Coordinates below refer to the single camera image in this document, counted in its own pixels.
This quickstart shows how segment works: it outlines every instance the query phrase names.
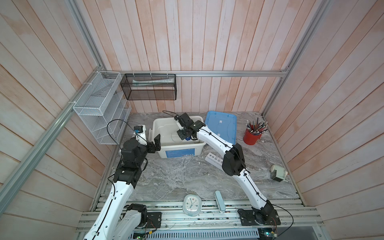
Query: alarm clock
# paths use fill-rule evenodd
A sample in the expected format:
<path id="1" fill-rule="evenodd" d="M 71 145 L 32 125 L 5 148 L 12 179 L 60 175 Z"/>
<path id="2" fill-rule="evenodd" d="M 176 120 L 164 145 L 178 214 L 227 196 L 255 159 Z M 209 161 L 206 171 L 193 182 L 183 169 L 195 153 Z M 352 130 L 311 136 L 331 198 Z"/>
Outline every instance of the alarm clock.
<path id="1" fill-rule="evenodd" d="M 183 212 L 188 216 L 194 217 L 201 212 L 201 198 L 195 194 L 188 194 L 184 197 Z"/>

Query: black cable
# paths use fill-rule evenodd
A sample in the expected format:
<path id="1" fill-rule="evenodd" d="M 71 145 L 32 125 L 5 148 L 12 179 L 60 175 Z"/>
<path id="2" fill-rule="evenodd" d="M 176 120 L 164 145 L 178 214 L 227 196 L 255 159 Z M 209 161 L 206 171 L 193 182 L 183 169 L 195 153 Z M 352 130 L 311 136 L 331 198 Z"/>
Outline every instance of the black cable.
<path id="1" fill-rule="evenodd" d="M 205 130 L 205 129 L 200 128 L 200 130 L 204 130 L 205 132 L 209 133 L 209 135 L 212 135 L 211 132 L 208 132 L 208 131 Z M 214 135 L 212 135 L 212 137 L 216 138 L 217 141 L 219 141 L 219 142 L 221 142 L 222 144 L 224 144 L 225 147 L 229 147 L 227 144 L 225 144 L 225 143 L 223 143 L 222 141 L 220 141 L 220 140 L 219 140 L 217 137 L 215 137 Z"/>
<path id="2" fill-rule="evenodd" d="M 255 187 L 252 185 L 252 183 L 251 183 L 251 181 L 248 179 L 246 173 L 244 173 L 244 176 L 246 177 L 246 179 L 248 180 L 248 182 L 251 184 L 252 188 L 255 190 L 255 192 L 256 192 L 256 194 L 259 196 L 259 198 L 261 198 L 262 200 L 264 200 L 264 199 L 260 196 L 260 193 L 259 193 L 258 191 L 256 191 Z M 285 233 L 285 232 L 286 232 L 288 229 L 290 229 L 290 227 L 293 225 L 293 216 L 292 216 L 292 214 L 291 214 L 288 210 L 286 210 L 285 208 L 282 208 L 282 207 L 280 207 L 280 206 L 278 206 L 278 205 L 275 205 L 275 204 L 272 204 L 272 203 L 271 203 L 271 205 L 276 206 L 276 207 L 279 207 L 279 208 L 283 209 L 284 211 L 288 212 L 289 215 L 291 215 L 291 218 L 292 218 L 292 223 L 291 223 L 291 225 L 290 225 L 287 229 L 285 229 L 282 233 L 280 233 L 280 234 L 277 236 L 277 237 L 280 237 L 283 233 Z"/>
<path id="3" fill-rule="evenodd" d="M 147 165 L 148 165 L 148 159 L 147 158 L 144 158 L 144 159 L 147 160 L 147 162 L 145 163 L 144 169 L 141 170 L 142 172 L 144 172 L 144 170 L 147 168 Z"/>
<path id="4" fill-rule="evenodd" d="M 107 179 L 112 183 L 112 186 L 113 186 L 113 196 L 115 196 L 115 192 L 116 192 L 115 184 L 109 179 L 109 178 L 112 177 L 113 175 L 115 175 L 115 174 L 112 174 L 112 175 L 109 176 Z M 112 201 L 113 201 L 113 198 L 111 198 L 111 201 L 109 202 L 108 209 L 107 209 L 107 211 L 105 212 L 104 218 L 103 218 L 103 220 L 101 221 L 100 226 L 99 226 L 99 227 L 97 228 L 97 230 L 96 230 L 96 234 L 99 234 L 99 230 L 100 230 L 100 228 L 101 228 L 101 225 L 103 225 L 103 222 L 104 222 L 105 218 L 107 217 L 107 213 L 108 213 L 108 211 L 109 211 L 109 208 L 111 207 Z"/>
<path id="5" fill-rule="evenodd" d="M 169 113 L 166 113 L 166 112 L 169 112 L 169 113 L 173 113 L 173 114 L 176 114 L 176 115 L 178 115 L 177 113 L 174 113 L 174 112 L 171 112 L 171 111 L 166 111 L 166 110 L 163 110 L 163 113 L 165 113 L 165 114 L 168 114 L 169 116 L 172 116 L 171 114 L 169 114 Z"/>
<path id="6" fill-rule="evenodd" d="M 111 134 L 110 134 L 109 131 L 108 131 L 108 126 L 109 126 L 109 124 L 110 124 L 111 122 L 113 122 L 113 121 L 118 121 L 118 120 L 125 122 L 125 124 L 127 124 L 127 126 L 130 127 L 130 128 L 133 130 L 133 133 L 136 134 L 136 136 L 141 137 L 144 141 L 146 141 L 147 143 L 149 143 L 149 142 L 148 142 L 147 140 L 145 140 L 142 136 L 140 136 L 139 134 L 137 134 L 137 133 L 135 132 L 135 130 L 134 130 L 134 129 L 133 129 L 133 128 L 126 122 L 126 121 L 121 120 L 121 119 L 114 119 L 114 120 L 111 120 L 111 121 L 107 124 L 107 133 L 108 133 L 108 135 L 112 138 L 112 140 L 119 146 L 120 150 L 122 150 L 122 148 L 121 148 L 120 145 L 115 141 L 115 139 L 113 139 L 113 137 L 111 136 Z"/>
<path id="7" fill-rule="evenodd" d="M 125 211 L 125 213 L 123 213 L 123 215 L 122 215 L 122 218 L 124 218 L 124 217 L 125 217 L 125 214 L 126 214 L 126 213 L 127 213 L 127 211 Z"/>

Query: black wire mesh basket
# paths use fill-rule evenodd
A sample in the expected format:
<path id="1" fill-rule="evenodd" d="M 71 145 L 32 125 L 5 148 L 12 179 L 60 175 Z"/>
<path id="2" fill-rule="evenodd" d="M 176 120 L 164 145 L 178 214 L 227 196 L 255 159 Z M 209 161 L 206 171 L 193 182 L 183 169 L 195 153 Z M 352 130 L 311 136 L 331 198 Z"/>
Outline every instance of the black wire mesh basket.
<path id="1" fill-rule="evenodd" d="M 175 74 L 126 73 L 120 85 L 127 100 L 176 100 Z"/>

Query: white plastic bin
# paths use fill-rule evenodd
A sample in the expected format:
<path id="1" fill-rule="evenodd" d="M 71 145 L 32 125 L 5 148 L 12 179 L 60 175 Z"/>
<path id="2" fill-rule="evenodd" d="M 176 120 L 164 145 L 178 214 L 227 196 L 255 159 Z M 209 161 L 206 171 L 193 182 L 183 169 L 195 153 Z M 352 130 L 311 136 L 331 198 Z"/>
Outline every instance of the white plastic bin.
<path id="1" fill-rule="evenodd" d="M 200 116 L 191 116 L 193 121 L 203 118 Z M 181 140 L 177 135 L 179 130 L 174 118 L 157 118 L 153 121 L 153 130 L 150 130 L 150 140 L 160 134 L 161 150 L 158 151 L 161 158 L 198 156 L 203 150 L 205 142 L 201 140 Z"/>

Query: wooden wall panel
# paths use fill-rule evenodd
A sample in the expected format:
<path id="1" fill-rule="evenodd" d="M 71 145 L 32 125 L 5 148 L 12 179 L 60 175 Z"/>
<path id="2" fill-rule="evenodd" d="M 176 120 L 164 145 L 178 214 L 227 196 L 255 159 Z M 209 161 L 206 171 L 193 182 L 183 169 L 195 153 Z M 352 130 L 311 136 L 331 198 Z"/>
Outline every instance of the wooden wall panel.
<path id="1" fill-rule="evenodd" d="M 383 235 L 383 14 L 382 0 L 333 2 L 266 116 L 332 239 Z"/>
<path id="2" fill-rule="evenodd" d="M 77 2 L 108 70 L 278 70 L 286 68 L 320 0 Z M 146 113 L 262 112 L 278 80 L 177 78 L 176 101 L 133 103 Z"/>
<path id="3" fill-rule="evenodd" d="M 96 60 L 63 1 L 1 1 L 0 30 L 2 185 L 76 94 Z M 2 238 L 71 239 L 82 211 L 89 210 L 110 153 L 74 116 L 1 216 Z"/>

